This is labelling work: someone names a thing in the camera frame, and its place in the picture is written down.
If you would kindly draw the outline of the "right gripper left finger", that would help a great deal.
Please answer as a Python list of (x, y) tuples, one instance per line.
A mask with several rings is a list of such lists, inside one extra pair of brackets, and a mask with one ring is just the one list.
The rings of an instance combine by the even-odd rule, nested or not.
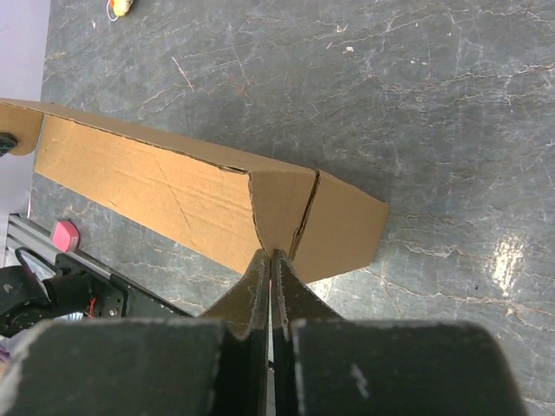
[(196, 318), (41, 322), (1, 379), (4, 415), (263, 415), (270, 261)]

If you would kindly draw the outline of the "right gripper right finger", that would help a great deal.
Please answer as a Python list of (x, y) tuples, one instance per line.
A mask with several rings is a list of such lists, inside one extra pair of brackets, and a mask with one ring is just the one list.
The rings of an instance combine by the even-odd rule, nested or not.
[(271, 258), (280, 415), (523, 415), (500, 345), (468, 321), (342, 318)]

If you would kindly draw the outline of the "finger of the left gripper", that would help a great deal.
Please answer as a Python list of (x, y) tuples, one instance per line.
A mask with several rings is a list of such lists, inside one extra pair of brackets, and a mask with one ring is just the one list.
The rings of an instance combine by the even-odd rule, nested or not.
[(0, 133), (0, 157), (10, 153), (17, 146), (17, 139), (11, 133)]

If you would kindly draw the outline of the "brown cardboard box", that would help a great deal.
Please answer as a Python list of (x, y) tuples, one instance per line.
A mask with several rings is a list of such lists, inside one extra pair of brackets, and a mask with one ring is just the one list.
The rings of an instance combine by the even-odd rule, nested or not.
[(4, 99), (1, 128), (38, 174), (237, 272), (256, 250), (306, 283), (360, 269), (389, 214), (320, 170), (52, 103)]

